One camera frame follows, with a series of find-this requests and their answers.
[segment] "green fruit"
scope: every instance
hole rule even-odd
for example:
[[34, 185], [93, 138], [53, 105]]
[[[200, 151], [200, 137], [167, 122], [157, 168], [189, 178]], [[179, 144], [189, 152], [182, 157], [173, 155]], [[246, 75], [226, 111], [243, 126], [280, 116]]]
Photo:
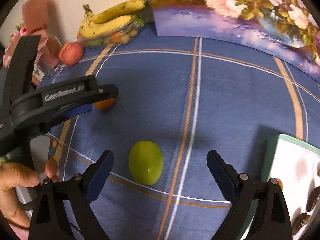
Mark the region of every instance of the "green fruit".
[[129, 155], [129, 168], [137, 183], [155, 184], [163, 168], [163, 157], [159, 146], [150, 141], [137, 142]]
[[88, 44], [91, 46], [91, 47], [99, 47], [101, 44], [103, 43], [102, 40], [88, 40]]
[[143, 18], [135, 18], [134, 26], [137, 28], [142, 28], [145, 25], [146, 21]]

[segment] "fruit tray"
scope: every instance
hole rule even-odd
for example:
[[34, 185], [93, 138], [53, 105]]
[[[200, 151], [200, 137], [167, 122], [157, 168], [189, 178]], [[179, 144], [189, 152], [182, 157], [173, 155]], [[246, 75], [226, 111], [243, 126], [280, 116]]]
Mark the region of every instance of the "fruit tray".
[[[289, 135], [280, 134], [268, 140], [263, 163], [261, 181], [277, 178], [281, 181], [283, 195], [287, 203], [291, 224], [301, 213], [306, 212], [311, 192], [320, 186], [320, 150]], [[251, 207], [247, 222], [252, 221], [255, 206]], [[320, 201], [311, 212], [310, 221], [304, 225], [293, 240], [298, 240], [308, 229], [320, 210]]]
[[129, 43], [138, 32], [145, 26], [146, 22], [146, 10], [143, 10], [126, 24], [121, 25], [118, 28], [102, 33], [101, 35], [94, 38], [83, 38], [80, 37], [78, 42], [84, 47], [98, 47], [103, 43], [108, 45], [110, 43]]

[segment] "banana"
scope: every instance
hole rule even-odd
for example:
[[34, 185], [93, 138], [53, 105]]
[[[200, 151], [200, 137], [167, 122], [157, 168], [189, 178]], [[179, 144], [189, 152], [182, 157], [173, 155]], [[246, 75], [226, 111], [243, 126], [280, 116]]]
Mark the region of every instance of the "banana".
[[113, 19], [107, 23], [101, 24], [97, 27], [91, 27], [88, 23], [88, 14], [84, 15], [84, 19], [80, 25], [79, 32], [84, 39], [95, 38], [100, 35], [107, 35], [121, 28], [132, 20], [133, 15], [124, 15]]
[[90, 27], [93, 27], [93, 28], [95, 28], [95, 27], [99, 27], [99, 26], [101, 26], [103, 23], [94, 23], [93, 21], [92, 21], [92, 16], [93, 16], [93, 14], [92, 14], [92, 12], [89, 12], [88, 13], [88, 20], [89, 20], [89, 26]]
[[138, 14], [146, 8], [146, 2], [142, 0], [130, 0], [120, 3], [116, 6], [103, 11], [102, 13], [92, 15], [92, 21], [96, 24], [106, 23], [120, 16], [128, 14]]

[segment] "blue tablecloth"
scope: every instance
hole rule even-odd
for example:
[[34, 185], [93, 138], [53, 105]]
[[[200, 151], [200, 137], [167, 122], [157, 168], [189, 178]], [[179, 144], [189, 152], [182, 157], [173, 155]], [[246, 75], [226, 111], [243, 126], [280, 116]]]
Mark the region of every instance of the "blue tablecloth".
[[[41, 86], [84, 75], [101, 50], [88, 49], [81, 62]], [[249, 47], [157, 37], [149, 24], [131, 43], [111, 49], [93, 74], [99, 84], [116, 84], [119, 97], [107, 111], [94, 107], [72, 118], [59, 178], [70, 179], [105, 149], [113, 151], [112, 174], [91, 205], [111, 240], [211, 239], [230, 207], [206, 166], [212, 149], [259, 179], [267, 138], [285, 133], [320, 147], [318, 83]], [[52, 134], [60, 138], [62, 127]], [[128, 167], [140, 140], [155, 141], [164, 157], [163, 174], [151, 187], [135, 183]]]

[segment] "blue gripper pad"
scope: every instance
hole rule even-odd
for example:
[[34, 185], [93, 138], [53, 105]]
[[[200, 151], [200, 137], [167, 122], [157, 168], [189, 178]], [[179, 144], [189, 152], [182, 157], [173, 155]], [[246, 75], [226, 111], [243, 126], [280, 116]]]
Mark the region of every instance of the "blue gripper pad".
[[111, 172], [113, 163], [113, 153], [109, 150], [106, 150], [103, 152], [103, 154], [95, 164], [90, 165], [96, 165], [98, 166], [98, 168], [87, 185], [85, 200], [88, 204], [91, 204], [92, 201], [96, 200], [99, 197], [99, 194]]
[[237, 199], [236, 188], [239, 184], [236, 170], [230, 164], [226, 164], [216, 151], [208, 153], [207, 166], [225, 200], [234, 204]]
[[69, 111], [66, 111], [65, 113], [63, 113], [63, 116], [70, 119], [76, 115], [83, 114], [85, 112], [89, 112], [91, 109], [92, 109], [92, 104], [78, 106], [78, 107], [73, 108]]

